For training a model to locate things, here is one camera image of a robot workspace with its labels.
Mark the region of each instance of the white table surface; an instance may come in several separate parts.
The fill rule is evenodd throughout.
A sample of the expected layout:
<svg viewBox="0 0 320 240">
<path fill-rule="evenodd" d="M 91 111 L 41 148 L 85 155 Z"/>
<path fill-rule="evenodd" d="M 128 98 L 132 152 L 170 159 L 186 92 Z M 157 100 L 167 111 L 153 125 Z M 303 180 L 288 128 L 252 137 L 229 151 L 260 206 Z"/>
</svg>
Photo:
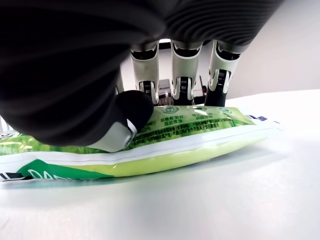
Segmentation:
<svg viewBox="0 0 320 240">
<path fill-rule="evenodd" d="M 260 109 L 287 133 L 192 166 L 0 184 L 0 239 L 320 239 L 319 104 L 320 90 L 228 100 Z"/>
</svg>

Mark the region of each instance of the white wall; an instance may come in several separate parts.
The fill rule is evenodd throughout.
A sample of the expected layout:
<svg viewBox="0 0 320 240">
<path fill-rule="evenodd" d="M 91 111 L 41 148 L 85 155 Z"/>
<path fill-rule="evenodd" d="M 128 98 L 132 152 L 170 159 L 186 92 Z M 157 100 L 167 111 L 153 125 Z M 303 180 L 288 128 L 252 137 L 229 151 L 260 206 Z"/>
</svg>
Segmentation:
<svg viewBox="0 0 320 240">
<path fill-rule="evenodd" d="M 287 0 L 244 52 L 228 98 L 267 92 L 320 89 L 320 1 Z M 212 45 L 202 48 L 198 75 L 208 84 Z M 128 58 L 121 73 L 125 90 L 136 89 Z M 159 77 L 172 79 L 171 50 L 159 51 Z M 199 77 L 195 95 L 201 95 Z"/>
</svg>

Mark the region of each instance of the plastic package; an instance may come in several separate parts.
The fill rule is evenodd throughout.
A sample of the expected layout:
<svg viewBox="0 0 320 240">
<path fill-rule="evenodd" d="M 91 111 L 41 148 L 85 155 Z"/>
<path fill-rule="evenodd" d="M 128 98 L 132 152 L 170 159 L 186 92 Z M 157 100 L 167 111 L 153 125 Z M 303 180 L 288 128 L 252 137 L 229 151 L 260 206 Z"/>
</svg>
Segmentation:
<svg viewBox="0 0 320 240">
<path fill-rule="evenodd" d="M 18 132 L 0 139 L 0 182 L 29 179 L 98 179 L 174 169 L 227 154 L 279 132 L 263 116 L 234 107 L 159 106 L 127 148 L 109 153 L 57 147 Z"/>
</svg>

